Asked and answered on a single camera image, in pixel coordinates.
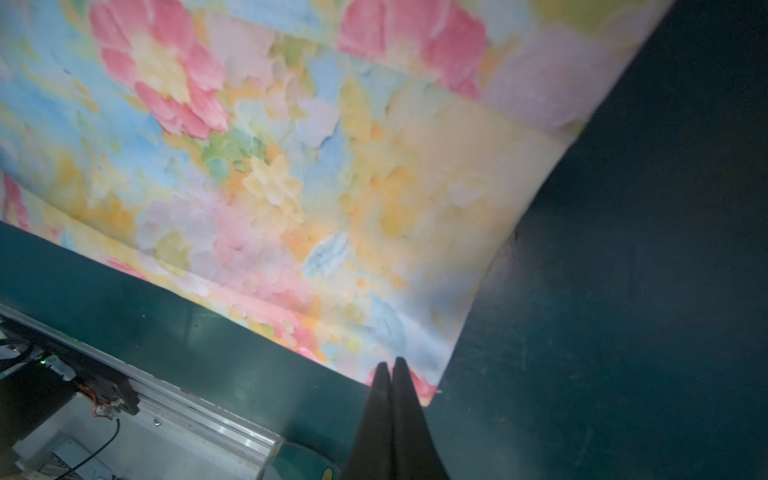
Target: teal table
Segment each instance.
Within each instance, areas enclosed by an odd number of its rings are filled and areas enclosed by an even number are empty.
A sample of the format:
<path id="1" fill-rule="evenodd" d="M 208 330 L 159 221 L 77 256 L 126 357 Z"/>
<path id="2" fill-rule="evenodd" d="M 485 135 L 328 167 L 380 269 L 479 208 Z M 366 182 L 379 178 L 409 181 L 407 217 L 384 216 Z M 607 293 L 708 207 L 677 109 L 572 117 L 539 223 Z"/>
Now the teal table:
<path id="1" fill-rule="evenodd" d="M 541 189 L 426 410 L 454 479 L 768 475 L 767 32 L 679 2 Z M 349 452 L 365 386 L 6 225 L 0 303 Z"/>

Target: red wire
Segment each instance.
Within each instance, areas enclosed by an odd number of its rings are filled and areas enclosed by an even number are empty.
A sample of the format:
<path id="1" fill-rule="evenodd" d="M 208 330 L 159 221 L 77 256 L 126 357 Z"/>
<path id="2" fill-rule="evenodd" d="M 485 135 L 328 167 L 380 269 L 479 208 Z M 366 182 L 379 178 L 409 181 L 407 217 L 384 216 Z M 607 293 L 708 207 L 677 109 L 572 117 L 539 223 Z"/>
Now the red wire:
<path id="1" fill-rule="evenodd" d="M 88 386 L 86 386 L 86 385 L 80 385 L 80 390 L 81 390 L 81 391 L 82 391 L 82 392 L 83 392 L 85 395 L 87 395 L 87 396 L 88 396 L 88 398 L 90 398 L 91 400 L 93 400 L 93 401 L 94 401 L 94 408 L 93 408 L 93 409 L 91 409 L 91 416 L 92 416 L 93 418 L 95 418 L 95 419 L 98 419 L 98 418 L 100 418 L 100 417 L 106 417 L 106 418 L 108 418 L 108 419 L 112 420 L 112 416 L 111 416 L 111 415 L 96 415 L 96 407 L 97 407 L 97 406 L 99 406 L 99 405 L 102 405 L 102 406 L 109 406 L 109 404 L 108 404 L 108 403 L 104 402 L 103 400 L 101 400 L 101 401 L 100 401 L 99 399 L 97 399 L 97 398 L 96 398 L 96 392 L 94 392 L 94 391 L 93 391 L 93 389 L 91 389 L 90 387 L 88 387 Z"/>

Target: floral fabric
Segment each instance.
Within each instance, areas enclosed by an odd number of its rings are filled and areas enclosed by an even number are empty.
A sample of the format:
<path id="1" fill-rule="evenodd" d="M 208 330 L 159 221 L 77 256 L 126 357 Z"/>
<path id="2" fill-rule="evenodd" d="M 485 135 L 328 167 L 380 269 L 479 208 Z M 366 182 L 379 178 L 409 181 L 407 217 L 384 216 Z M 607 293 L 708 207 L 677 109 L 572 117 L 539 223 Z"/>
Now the floral fabric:
<path id="1" fill-rule="evenodd" d="M 404 356 L 427 403 L 667 6 L 3 2 L 0 218 L 360 382 Z"/>

